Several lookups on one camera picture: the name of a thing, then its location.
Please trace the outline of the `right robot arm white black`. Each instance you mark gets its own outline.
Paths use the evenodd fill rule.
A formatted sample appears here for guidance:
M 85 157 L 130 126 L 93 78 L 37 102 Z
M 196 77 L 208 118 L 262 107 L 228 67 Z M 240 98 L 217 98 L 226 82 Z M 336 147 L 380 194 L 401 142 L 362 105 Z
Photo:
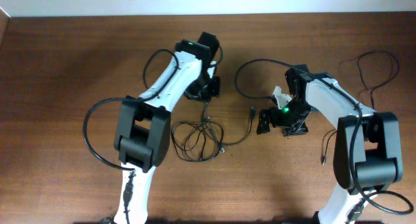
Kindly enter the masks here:
M 324 208 L 315 212 L 312 223 L 355 223 L 367 205 L 399 214 L 374 202 L 403 176 L 398 119 L 391 112 L 377 112 L 361 104 L 329 73 L 311 73 L 305 64 L 285 72 L 289 94 L 276 87 L 272 108 L 259 114 L 258 134 L 271 127 L 284 136 L 308 132 L 306 118 L 317 109 L 334 126 L 336 139 L 333 171 L 337 184 Z

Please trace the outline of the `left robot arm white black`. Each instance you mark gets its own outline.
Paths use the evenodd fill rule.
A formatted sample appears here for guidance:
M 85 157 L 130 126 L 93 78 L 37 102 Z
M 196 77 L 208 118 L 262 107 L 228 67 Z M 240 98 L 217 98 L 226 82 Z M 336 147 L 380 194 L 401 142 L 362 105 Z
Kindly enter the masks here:
M 114 147 L 123 171 L 114 223 L 145 223 L 155 169 L 170 145 L 171 115 L 181 96 L 208 103 L 219 94 L 214 57 L 220 42 L 203 32 L 197 42 L 182 40 L 162 75 L 138 98 L 122 101 Z

